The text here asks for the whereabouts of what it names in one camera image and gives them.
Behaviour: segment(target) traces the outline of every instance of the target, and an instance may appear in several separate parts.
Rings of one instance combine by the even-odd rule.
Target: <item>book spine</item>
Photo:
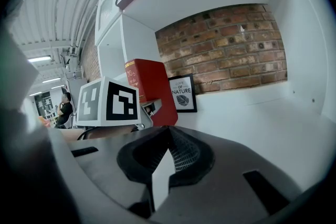
[[[128,61],[125,64],[125,70],[129,85],[139,89],[140,103],[146,102],[146,96],[142,88],[142,83],[140,80],[139,72],[137,70],[137,64],[135,63],[135,61],[134,60]]]

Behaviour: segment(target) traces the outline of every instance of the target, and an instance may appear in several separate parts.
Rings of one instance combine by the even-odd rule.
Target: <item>black shirt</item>
[[[61,111],[63,113],[63,115],[59,116],[58,117],[58,120],[57,120],[57,126],[60,126],[64,123],[66,123],[70,117],[70,114],[72,113],[72,105],[71,103],[65,103],[62,108],[61,108]]]

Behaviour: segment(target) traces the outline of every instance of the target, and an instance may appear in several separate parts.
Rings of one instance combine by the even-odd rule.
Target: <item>red book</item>
[[[130,86],[139,89],[140,104],[161,99],[161,108],[151,117],[154,126],[175,125],[178,116],[164,64],[134,59],[125,69]]]

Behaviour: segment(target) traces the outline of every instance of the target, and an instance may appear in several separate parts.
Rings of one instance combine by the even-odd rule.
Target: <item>brick wall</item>
[[[95,43],[95,29],[93,28],[81,54],[81,65],[84,68],[84,76],[88,82],[99,79],[98,52]]]
[[[168,77],[193,73],[197,93],[287,80],[278,26],[267,5],[193,15],[156,32]]]

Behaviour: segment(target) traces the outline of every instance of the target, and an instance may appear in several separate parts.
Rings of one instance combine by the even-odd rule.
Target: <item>fluorescent light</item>
[[[30,58],[28,59],[29,62],[40,62],[40,61],[45,61],[45,60],[50,60],[51,56],[42,56],[42,57],[36,57],[36,58]]]
[[[52,89],[63,87],[63,86],[65,86],[65,85],[63,84],[63,85],[60,85],[60,86],[52,87]]]
[[[35,92],[35,93],[31,94],[30,96],[37,95],[37,94],[40,94],[40,93],[42,93],[42,92]]]
[[[51,82],[51,81],[55,81],[55,80],[60,80],[61,78],[57,78],[57,79],[49,79],[49,80],[45,80],[42,81],[42,83],[47,83],[47,82]]]

